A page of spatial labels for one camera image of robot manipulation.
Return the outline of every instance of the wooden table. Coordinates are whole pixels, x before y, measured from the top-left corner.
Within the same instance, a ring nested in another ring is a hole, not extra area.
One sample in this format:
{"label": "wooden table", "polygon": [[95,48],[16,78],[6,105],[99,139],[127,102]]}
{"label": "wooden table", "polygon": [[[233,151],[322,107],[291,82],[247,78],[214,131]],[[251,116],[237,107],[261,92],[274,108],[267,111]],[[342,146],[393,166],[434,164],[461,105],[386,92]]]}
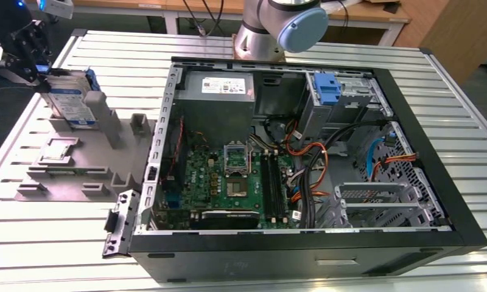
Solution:
{"label": "wooden table", "polygon": [[[202,0],[187,0],[187,2],[197,18],[211,18]],[[36,3],[36,0],[28,0],[28,3]],[[217,17],[221,0],[207,0],[207,4]],[[191,17],[183,0],[74,0],[74,5],[78,13],[162,16],[166,19],[167,33],[174,35],[179,34],[179,18]],[[393,14],[384,10],[382,4],[370,2],[361,2],[347,9],[347,26],[384,29],[385,33],[378,45],[392,46],[405,24],[412,21],[404,9]],[[222,19],[239,21],[243,12],[245,0],[226,0]],[[329,26],[343,26],[345,18],[346,12],[342,9],[329,16]]]}

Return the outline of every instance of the black cable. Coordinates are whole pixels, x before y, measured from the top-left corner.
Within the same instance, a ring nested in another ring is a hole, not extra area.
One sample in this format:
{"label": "black cable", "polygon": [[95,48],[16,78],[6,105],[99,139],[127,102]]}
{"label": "black cable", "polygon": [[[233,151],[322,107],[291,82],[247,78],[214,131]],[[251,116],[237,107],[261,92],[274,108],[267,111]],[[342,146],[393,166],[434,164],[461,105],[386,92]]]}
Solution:
{"label": "black cable", "polygon": [[201,30],[205,30],[205,28],[202,27],[201,22],[198,22],[198,20],[197,20],[197,17],[195,17],[195,14],[194,14],[194,12],[193,12],[193,10],[191,10],[191,8],[190,8],[189,2],[186,2],[186,0],[182,0],[182,2],[185,2],[186,8],[187,8],[187,9],[189,9],[189,11],[190,11],[190,14],[191,14],[193,19],[194,19],[194,23],[195,23],[195,25],[197,25],[197,29],[199,30],[199,33],[201,33],[201,36],[202,36],[202,32],[201,32]]}
{"label": "black cable", "polygon": [[341,32],[339,32],[339,36],[338,36],[338,40],[342,38],[346,30],[347,30],[347,27],[349,27],[349,9],[347,9],[347,6],[345,5],[343,1],[342,0],[338,0],[339,4],[343,6],[343,9],[345,9],[345,21],[343,21],[343,27],[341,28]]}
{"label": "black cable", "polygon": [[215,17],[213,16],[211,9],[210,9],[209,4],[206,3],[206,0],[202,0],[202,2],[205,3],[206,9],[209,10],[213,22],[215,23],[215,26],[213,27],[211,31],[214,31],[215,28],[218,27],[219,30],[221,30],[222,36],[225,37],[226,33],[225,33],[225,31],[222,30],[222,27],[221,27],[221,16],[222,16],[222,10],[223,10],[223,7],[225,7],[225,0],[222,0],[222,3],[221,3],[221,12],[219,12],[219,17],[218,17],[217,20],[215,20]]}
{"label": "black cable", "polygon": [[263,130],[266,131],[267,137],[271,140],[271,142],[275,144],[275,146],[278,147],[278,150],[285,152],[286,150],[282,147],[282,144],[277,141],[271,130],[269,129],[269,126],[271,126],[271,118],[267,117],[266,121],[263,122]]}
{"label": "black cable", "polygon": [[[388,120],[368,120],[364,122],[353,123],[349,126],[345,126],[343,128],[337,130],[333,133],[331,137],[325,141],[325,148],[329,149],[333,146],[333,144],[356,128],[362,126],[384,126],[386,125],[388,122],[389,122]],[[317,164],[321,155],[322,155],[322,150],[318,149],[318,152],[314,154],[313,159],[309,162],[309,166],[306,167],[306,171],[303,172],[299,183],[301,185],[299,191],[303,202],[301,226],[302,228],[309,228],[309,229],[314,228],[317,225],[315,222],[317,210],[315,210],[315,203],[313,200],[313,190],[310,189],[310,170]]]}
{"label": "black cable", "polygon": [[207,3],[206,3],[206,0],[202,0],[202,1],[205,2],[205,6],[206,6],[206,8],[207,8],[207,10],[209,10],[209,13],[210,13],[210,15],[211,15],[211,19],[213,19],[213,21],[215,22],[215,26],[213,27],[213,29],[210,30],[210,32],[209,32],[209,33],[206,33],[205,27],[203,27],[203,26],[202,26],[202,24],[201,24],[203,21],[199,21],[199,20],[197,19],[197,17],[195,17],[195,14],[194,14],[194,12],[193,12],[193,10],[191,10],[191,8],[190,8],[189,2],[187,2],[186,0],[182,0],[182,1],[185,2],[186,8],[189,9],[189,12],[190,12],[190,14],[191,14],[191,16],[193,16],[194,23],[195,23],[195,25],[197,25],[197,29],[198,29],[198,31],[199,31],[201,36],[202,36],[203,38],[209,37],[209,36],[213,34],[213,32],[215,31],[215,29],[217,29],[217,28],[219,28],[219,30],[221,30],[221,32],[222,32],[222,34],[223,34],[223,35],[226,35],[226,34],[225,34],[225,31],[223,31],[223,30],[222,30],[222,28],[221,28],[221,18],[222,18],[222,13],[223,13],[223,9],[225,9],[225,0],[222,0],[222,2],[221,2],[221,11],[219,11],[219,16],[217,17],[217,19],[215,19],[215,17],[213,16],[211,9],[210,9],[210,7],[209,7],[209,5],[207,5]]}

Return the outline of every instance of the green circuit board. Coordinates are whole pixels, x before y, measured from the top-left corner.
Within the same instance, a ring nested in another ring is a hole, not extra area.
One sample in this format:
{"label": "green circuit board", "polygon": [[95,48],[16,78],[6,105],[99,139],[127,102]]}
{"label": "green circuit board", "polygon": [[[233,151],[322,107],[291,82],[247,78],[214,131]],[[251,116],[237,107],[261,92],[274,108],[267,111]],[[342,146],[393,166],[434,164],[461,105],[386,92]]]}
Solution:
{"label": "green circuit board", "polygon": [[[241,166],[246,163],[247,155],[230,155],[227,164]],[[279,167],[282,175],[291,168],[290,156],[279,156]],[[250,173],[247,177],[225,176],[225,154],[223,150],[207,151],[195,150],[189,154],[186,165],[186,186],[181,196],[182,210],[249,210],[261,213],[262,229],[295,228],[290,221],[271,222],[265,217],[265,198],[262,194],[262,173],[261,153],[254,152],[250,162]]]}

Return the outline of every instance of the aluminum workbench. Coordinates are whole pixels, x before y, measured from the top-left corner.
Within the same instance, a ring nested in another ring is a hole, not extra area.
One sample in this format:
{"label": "aluminum workbench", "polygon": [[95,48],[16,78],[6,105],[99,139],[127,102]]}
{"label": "aluminum workbench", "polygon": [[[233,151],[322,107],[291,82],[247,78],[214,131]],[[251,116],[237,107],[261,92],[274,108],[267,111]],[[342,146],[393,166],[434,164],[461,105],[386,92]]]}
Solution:
{"label": "aluminum workbench", "polygon": [[[71,37],[55,67],[91,66],[120,118],[139,112],[157,119],[173,55],[231,58],[231,38],[88,31]],[[418,49],[318,44],[287,54],[287,61],[392,70],[487,236],[487,121],[434,56]],[[50,115],[35,95],[0,149],[0,291],[487,291],[487,247],[400,277],[157,283],[134,259],[102,259],[104,219],[114,203],[14,201],[54,130]]]}

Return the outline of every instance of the wire bundle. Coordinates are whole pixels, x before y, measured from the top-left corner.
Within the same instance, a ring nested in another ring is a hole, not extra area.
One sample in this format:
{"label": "wire bundle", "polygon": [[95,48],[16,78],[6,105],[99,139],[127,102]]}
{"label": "wire bundle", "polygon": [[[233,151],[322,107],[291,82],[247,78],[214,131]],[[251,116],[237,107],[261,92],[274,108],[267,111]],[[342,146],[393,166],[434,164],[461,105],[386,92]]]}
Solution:
{"label": "wire bundle", "polygon": [[374,170],[373,170],[373,173],[372,173],[370,178],[369,178],[369,182],[374,181],[377,171],[378,171],[380,167],[382,166],[382,164],[389,164],[390,162],[396,162],[396,161],[409,161],[409,162],[412,162],[412,161],[416,161],[416,160],[417,160],[417,153],[413,153],[413,154],[409,154],[409,155],[392,156],[386,159],[386,161],[380,161],[378,163],[376,163]]}
{"label": "wire bundle", "polygon": [[[322,170],[322,174],[319,176],[319,179],[318,181],[310,186],[310,188],[313,190],[315,190],[318,188],[318,186],[322,184],[323,182],[323,178],[325,178],[325,174],[327,172],[327,165],[329,165],[329,154],[327,154],[327,149],[325,148],[325,145],[319,142],[313,142],[310,143],[303,149],[301,149],[299,151],[295,151],[293,148],[291,148],[291,145],[289,143],[289,141],[291,140],[291,137],[293,137],[293,134],[294,134],[294,131],[297,129],[297,126],[298,126],[298,122],[294,122],[294,127],[293,127],[293,130],[291,132],[289,133],[287,137],[286,137],[286,141],[287,141],[287,151],[291,155],[294,156],[302,156],[305,155],[306,153],[309,153],[309,151],[314,148],[314,147],[319,147],[321,148],[321,151],[322,153],[325,154],[325,167],[323,167],[323,170]],[[330,195],[330,193],[326,193],[326,192],[314,192],[314,194],[318,194],[318,195]],[[302,198],[302,192],[298,191],[293,198],[291,198],[291,201],[293,203],[297,202],[299,199]]]}
{"label": "wire bundle", "polygon": [[261,136],[259,135],[257,135],[257,134],[250,134],[250,138],[251,138],[251,140],[257,143],[257,145],[258,146],[261,146],[263,149],[267,149],[267,150],[270,150],[270,151],[274,151],[274,150],[278,150],[278,146],[277,145],[271,145],[271,144],[269,144],[269,143],[266,143],[265,141],[263,141],[263,139],[261,138]]}
{"label": "wire bundle", "polygon": [[[384,126],[386,125],[388,120],[370,120],[364,121],[358,123],[353,123],[349,126],[345,126],[339,130],[337,130],[331,137],[325,141],[323,147],[325,147],[325,155],[327,155],[326,149],[329,149],[333,144],[346,135],[349,134],[356,128],[362,126]],[[319,159],[319,156],[323,154],[323,151],[319,149],[317,154],[313,156],[309,166],[306,167],[305,173],[302,175],[302,178],[299,180],[299,190],[301,190],[301,197],[303,202],[302,207],[302,220],[301,220],[301,227],[302,228],[314,228],[317,225],[317,219],[315,219],[315,205],[313,200],[313,188],[310,185],[310,171],[317,164],[317,161]]]}

